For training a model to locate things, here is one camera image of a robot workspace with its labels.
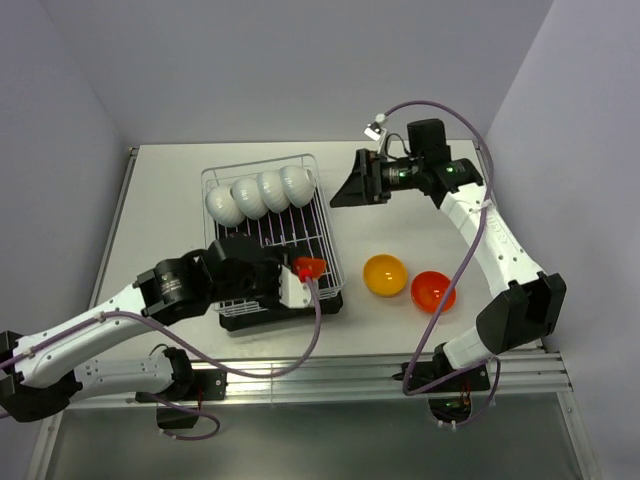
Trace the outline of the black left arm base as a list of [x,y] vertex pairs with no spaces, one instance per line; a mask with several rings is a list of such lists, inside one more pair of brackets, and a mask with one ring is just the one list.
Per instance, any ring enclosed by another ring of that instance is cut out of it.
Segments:
[[[182,393],[173,404],[178,402],[194,402],[196,406],[192,412],[191,407],[176,409],[165,403],[159,402],[156,408],[156,424],[161,434],[175,436],[181,440],[199,440],[216,435],[221,429],[220,421],[210,414],[204,414],[205,401],[221,401],[225,399],[227,387],[227,373],[217,369],[196,370],[194,381],[185,393]],[[184,431],[192,430],[200,418],[208,418],[214,424],[214,429],[208,434],[186,435]]]

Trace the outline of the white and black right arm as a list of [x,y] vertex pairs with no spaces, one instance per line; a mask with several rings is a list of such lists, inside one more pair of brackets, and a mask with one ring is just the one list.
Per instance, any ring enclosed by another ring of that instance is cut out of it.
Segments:
[[466,379],[467,367],[551,335],[567,286],[560,274],[545,273],[516,240],[488,196],[487,177],[469,159],[453,159],[441,120],[411,122],[407,133],[409,153],[397,160],[384,151],[357,150],[330,205],[385,204],[396,191],[418,190],[464,238],[492,300],[473,327],[436,350],[434,381],[452,390]]

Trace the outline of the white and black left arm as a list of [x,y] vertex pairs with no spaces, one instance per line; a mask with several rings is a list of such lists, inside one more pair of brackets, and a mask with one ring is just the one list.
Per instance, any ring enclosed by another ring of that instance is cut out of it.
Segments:
[[98,306],[42,332],[1,335],[1,409],[22,423],[66,409],[86,390],[76,368],[156,327],[204,315],[214,303],[278,305],[292,250],[233,235],[160,261]]

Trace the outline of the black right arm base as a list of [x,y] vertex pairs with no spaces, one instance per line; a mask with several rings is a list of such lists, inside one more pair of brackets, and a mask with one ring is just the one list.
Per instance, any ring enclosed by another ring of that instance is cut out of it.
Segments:
[[410,391],[429,386],[425,391],[429,411],[437,426],[456,431],[469,424],[493,402],[497,382],[490,380],[488,361],[453,370],[440,360],[419,361],[412,370],[409,363],[401,364],[401,370],[392,375],[395,381],[408,378]]

